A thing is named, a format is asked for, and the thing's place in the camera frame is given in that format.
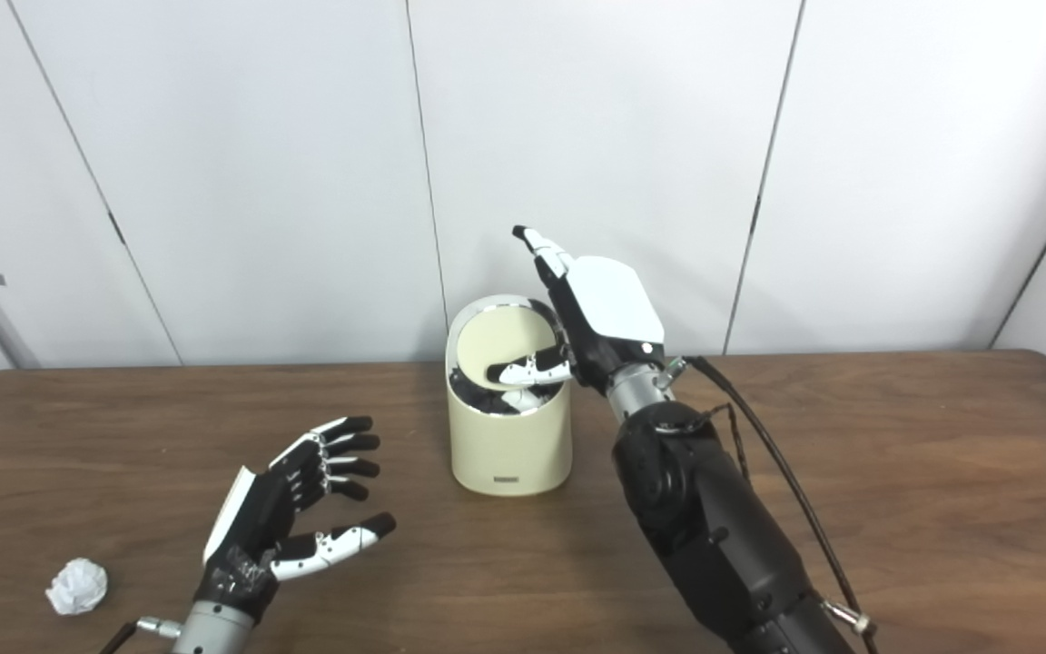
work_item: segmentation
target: robotic arm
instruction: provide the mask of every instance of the robotic arm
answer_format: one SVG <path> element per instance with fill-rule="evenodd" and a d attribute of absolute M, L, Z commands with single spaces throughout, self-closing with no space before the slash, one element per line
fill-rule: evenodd
<path fill-rule="evenodd" d="M 535 229 L 514 234 L 561 319 L 551 351 L 492 365 L 506 384 L 573 376 L 608 399 L 621 424 L 613 459 L 644 538 L 692 614 L 737 654 L 846 654 L 829 616 L 856 633 L 866 617 L 825 602 L 801 557 L 701 413 L 673 397 L 684 365 L 665 367 L 664 328 L 634 270 L 573 258 Z"/>
<path fill-rule="evenodd" d="M 204 546 L 204 571 L 183 625 L 141 617 L 124 625 L 100 654 L 119 649 L 136 629 L 174 640 L 172 654 L 240 654 L 281 582 L 312 574 L 373 546 L 394 531 L 389 513 L 328 532 L 291 535 L 296 516 L 331 493 L 364 500 L 347 475 L 377 477 L 378 465 L 353 455 L 377 450 L 365 416 L 341 418 L 306 434 L 259 474 L 241 468 Z"/>

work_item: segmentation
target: black arm segment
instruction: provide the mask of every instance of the black arm segment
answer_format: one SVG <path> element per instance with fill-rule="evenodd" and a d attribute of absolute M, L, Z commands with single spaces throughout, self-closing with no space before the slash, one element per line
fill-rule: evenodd
<path fill-rule="evenodd" d="M 737 654 L 850 654 L 801 557 L 708 419 L 664 402 L 613 450 L 629 506 L 685 604 Z"/>

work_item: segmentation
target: crumpled paper ball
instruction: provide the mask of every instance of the crumpled paper ball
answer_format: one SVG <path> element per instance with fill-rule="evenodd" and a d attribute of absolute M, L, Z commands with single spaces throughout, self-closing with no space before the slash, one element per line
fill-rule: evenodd
<path fill-rule="evenodd" d="M 99 606 L 107 595 L 107 572 L 88 559 L 67 562 L 51 580 L 46 599 L 62 616 L 77 616 Z"/>

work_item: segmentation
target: cream trash can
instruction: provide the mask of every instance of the cream trash can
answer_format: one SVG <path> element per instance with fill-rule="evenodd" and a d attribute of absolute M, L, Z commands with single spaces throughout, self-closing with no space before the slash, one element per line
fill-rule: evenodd
<path fill-rule="evenodd" d="M 486 380 L 486 367 L 555 344 L 554 314 L 522 295 L 491 295 L 460 311 L 447 339 L 451 468 L 460 484 L 524 496 L 572 471 L 570 388 L 521 389 Z"/>

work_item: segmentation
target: black cable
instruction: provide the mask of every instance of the black cable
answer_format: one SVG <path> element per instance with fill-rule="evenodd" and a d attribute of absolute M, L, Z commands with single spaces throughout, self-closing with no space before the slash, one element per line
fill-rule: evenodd
<path fill-rule="evenodd" d="M 740 465 L 740 468 L 742 469 L 742 476 L 745 477 L 745 483 L 752 487 L 752 481 L 748 479 L 748 458 L 745 457 L 745 444 L 742 442 L 742 437 L 740 437 L 740 430 L 737 428 L 737 412 L 733 410 L 733 405 L 729 403 L 722 404 L 721 406 L 715 407 L 715 409 L 709 410 L 709 412 L 702 415 L 705 415 L 705 422 L 708 423 L 709 418 L 721 413 L 722 410 L 727 410 L 727 412 L 729 412 L 729 430 L 733 433 L 733 447 L 737 450 L 737 465 Z"/>
<path fill-rule="evenodd" d="M 769 430 L 765 428 L 764 423 L 756 416 L 756 413 L 753 412 L 748 402 L 745 402 L 745 398 L 733 387 L 732 382 L 727 380 L 705 357 L 686 356 L 685 361 L 692 364 L 702 376 L 708 377 L 713 384 L 718 385 L 719 389 L 724 390 L 732 399 L 733 404 L 737 405 L 738 409 L 742 409 L 742 413 L 745 414 L 750 425 L 753 426 L 756 435 L 760 436 L 760 442 L 765 445 L 765 450 L 769 451 L 769 456 L 773 457 L 774 464 L 777 464 L 777 469 L 780 469 L 781 476 L 784 477 L 786 483 L 789 483 L 789 490 L 792 490 L 794 497 L 797 498 L 797 504 L 801 505 L 801 513 L 805 514 L 805 520 L 809 522 L 810 528 L 814 529 L 814 537 L 817 538 L 818 546 L 822 547 L 822 554 L 825 555 L 825 560 L 829 563 L 829 568 L 834 571 L 835 579 L 838 580 L 838 587 L 842 589 L 843 599 L 846 600 L 846 604 L 856 612 L 863 612 L 863 609 L 858 604 L 858 595 L 855 595 L 855 589 L 850 586 L 850 580 L 846 579 L 846 571 L 843 570 L 842 563 L 838 561 L 838 556 L 834 554 L 834 547 L 829 544 L 829 537 L 826 537 L 825 529 L 822 529 L 822 522 L 818 520 L 817 513 L 814 513 L 814 505 L 810 504 L 809 497 L 805 496 L 801 484 L 798 483 L 793 469 L 789 468 L 789 463 L 786 460 L 784 455 L 781 455 L 781 450 L 777 448 L 777 443 L 774 443 L 773 436 L 769 435 Z M 863 641 L 866 644 L 866 650 L 869 654 L 879 654 L 878 647 L 874 645 L 874 637 L 871 633 L 863 633 Z"/>
<path fill-rule="evenodd" d="M 112 636 L 112 640 L 107 641 L 104 649 L 99 650 L 99 654 L 115 654 L 116 650 L 127 642 L 134 633 L 136 633 L 136 623 L 123 623 L 120 630 L 115 632 L 115 636 Z"/>

